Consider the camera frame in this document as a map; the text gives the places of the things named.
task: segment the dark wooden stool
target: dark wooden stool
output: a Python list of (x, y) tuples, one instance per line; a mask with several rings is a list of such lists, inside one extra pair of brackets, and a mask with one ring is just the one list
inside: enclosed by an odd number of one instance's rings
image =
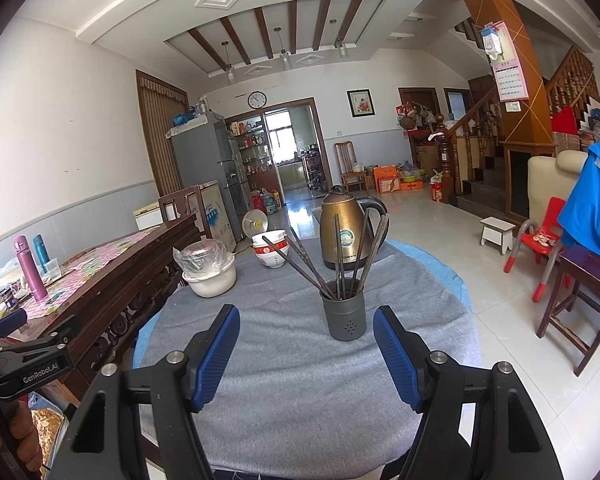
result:
[[(546, 306), (544, 317), (542, 318), (542, 322), (540, 323), (536, 334), (538, 337), (542, 337), (544, 332), (546, 332), (549, 323), (562, 332), (562, 334), (584, 354), (584, 359), (574, 370), (576, 376), (579, 376), (598, 348), (598, 345), (600, 345), (600, 329), (598, 330), (592, 345), (589, 346), (570, 328), (562, 323), (557, 316), (565, 308), (571, 311), (576, 298), (580, 298), (591, 308), (600, 313), (600, 304), (587, 296), (584, 292), (580, 291), (580, 285), (585, 285), (591, 292), (600, 298), (600, 256), (578, 245), (567, 249), (561, 256), (560, 268), (558, 270), (558, 275), (555, 278), (554, 290), (552, 290), (549, 304)], [(564, 301), (558, 304), (558, 293), (560, 292), (560, 286), (562, 285), (562, 280), (566, 274), (574, 279), (573, 290)]]

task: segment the electric kettle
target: electric kettle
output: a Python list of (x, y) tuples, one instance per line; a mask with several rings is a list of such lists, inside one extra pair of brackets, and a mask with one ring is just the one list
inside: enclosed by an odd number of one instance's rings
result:
[[(365, 229), (363, 221), (365, 219), (365, 209), (373, 208), (381, 215), (386, 214), (386, 207), (377, 198), (372, 196), (354, 197), (348, 193), (342, 186), (333, 186), (330, 193), (322, 201), (320, 212), (320, 247), (322, 249), (322, 259), (329, 269), (335, 269), (336, 266), (336, 236), (334, 218), (338, 215), (340, 222), (340, 243), (342, 244), (342, 257), (345, 270), (353, 270), (358, 254), (358, 246), (362, 244), (362, 254), (360, 254), (360, 268), (366, 262), (371, 249), (373, 235), (369, 222), (369, 229)], [(382, 233), (382, 241), (386, 238), (389, 230), (387, 225)]]

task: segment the wooden ceiling beam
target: wooden ceiling beam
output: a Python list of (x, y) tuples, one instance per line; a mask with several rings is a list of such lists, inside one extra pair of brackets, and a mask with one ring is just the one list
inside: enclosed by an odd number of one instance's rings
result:
[(344, 19), (340, 24), (340, 30), (338, 31), (338, 38), (340, 38), (344, 42), (344, 37), (347, 35), (349, 31), (349, 27), (351, 26), (351, 22), (353, 18), (356, 17), (356, 12), (360, 8), (360, 4), (362, 0), (351, 0), (349, 2), (349, 7), (347, 7), (347, 12), (344, 15)]
[(262, 7), (256, 7), (253, 9), (256, 13), (256, 20), (258, 21), (258, 28), (260, 29), (260, 35), (262, 36), (262, 43), (264, 43), (264, 50), (267, 51), (267, 57), (273, 59), (273, 50), (271, 49), (271, 40), (269, 39), (269, 32), (267, 31), (267, 22), (264, 19), (264, 12)]
[(320, 8), (318, 9), (318, 19), (315, 22), (314, 44), (312, 45), (312, 48), (314, 50), (318, 50), (320, 48), (320, 41), (322, 40), (324, 24), (327, 22), (327, 13), (329, 12), (330, 3), (331, 0), (320, 0)]
[(298, 42), (298, 0), (293, 0), (286, 4), (289, 12), (289, 53), (296, 53), (296, 43)]
[(238, 37), (238, 34), (236, 33), (234, 26), (231, 23), (231, 20), (229, 20), (229, 17), (224, 16), (220, 18), (220, 23), (222, 23), (222, 26), (224, 27), (224, 30), (226, 30), (226, 33), (229, 35), (229, 38), (231, 38), (231, 41), (234, 42), (234, 45), (238, 49), (240, 57), (244, 61), (245, 65), (250, 65), (251, 59), (249, 58), (247, 51), (242, 46), (242, 42), (240, 41), (240, 38)]
[(200, 34), (199, 30), (196, 28), (191, 28), (188, 30), (188, 33), (200, 44), (203, 49), (205, 49), (205, 52), (209, 54), (216, 63), (218, 63), (218, 66), (222, 70), (227, 70), (229, 68), (226, 62), (220, 56), (218, 56), (218, 53), (214, 50), (214, 48), (209, 45), (209, 42), (205, 39), (205, 37)]

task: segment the red plastic chair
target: red plastic chair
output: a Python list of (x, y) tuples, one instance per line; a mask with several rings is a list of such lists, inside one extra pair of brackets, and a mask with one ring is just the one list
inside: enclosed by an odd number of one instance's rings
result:
[[(525, 244), (526, 246), (533, 249), (534, 253), (536, 254), (537, 264), (539, 264), (542, 261), (543, 254), (549, 257), (549, 261), (546, 263), (546, 267), (544, 268), (544, 272), (542, 273), (540, 283), (538, 283), (536, 291), (531, 297), (531, 300), (534, 303), (540, 300), (540, 297), (544, 292), (546, 282), (549, 281), (549, 276), (551, 276), (551, 271), (554, 268), (555, 261), (557, 260), (559, 253), (564, 248), (562, 246), (562, 242), (560, 241), (560, 235), (553, 231), (552, 227), (562, 229), (562, 226), (558, 223), (558, 216), (560, 216), (560, 213), (565, 203), (566, 202), (563, 199), (558, 198), (556, 196), (552, 196), (549, 200), (549, 205), (546, 209), (546, 213), (544, 214), (542, 227), (540, 228), (538, 228), (538, 224), (531, 218), (525, 220), (525, 222), (520, 226), (520, 231), (518, 231), (518, 238), (513, 244), (513, 250), (511, 251), (509, 259), (507, 260), (507, 263), (504, 266), (505, 272), (509, 272), (511, 270), (511, 267), (513, 267), (513, 264), (516, 261), (516, 256), (518, 255), (520, 244)], [(553, 247), (545, 247), (540, 242), (534, 240), (534, 236), (538, 234), (544, 234), (548, 238), (552, 238), (553, 240), (555, 240), (555, 245)], [(568, 276), (565, 276), (565, 286), (569, 286), (570, 282), (570, 278)]]

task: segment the metal screw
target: metal screw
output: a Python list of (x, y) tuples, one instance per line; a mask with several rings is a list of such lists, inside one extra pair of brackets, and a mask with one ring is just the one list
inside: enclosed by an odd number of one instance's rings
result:
[(436, 364), (444, 364), (446, 363), (446, 354), (442, 350), (434, 350), (429, 354), (429, 359), (431, 359)]
[(114, 373), (116, 373), (118, 371), (118, 366), (115, 363), (109, 363), (108, 365), (104, 365), (101, 369), (100, 372), (105, 376), (105, 377), (111, 377)]
[(184, 352), (181, 352), (180, 350), (176, 350), (167, 355), (167, 362), (171, 363), (172, 365), (179, 363), (183, 359)]
[(509, 362), (500, 361), (498, 363), (498, 370), (500, 370), (503, 374), (510, 374), (513, 371), (513, 366)]

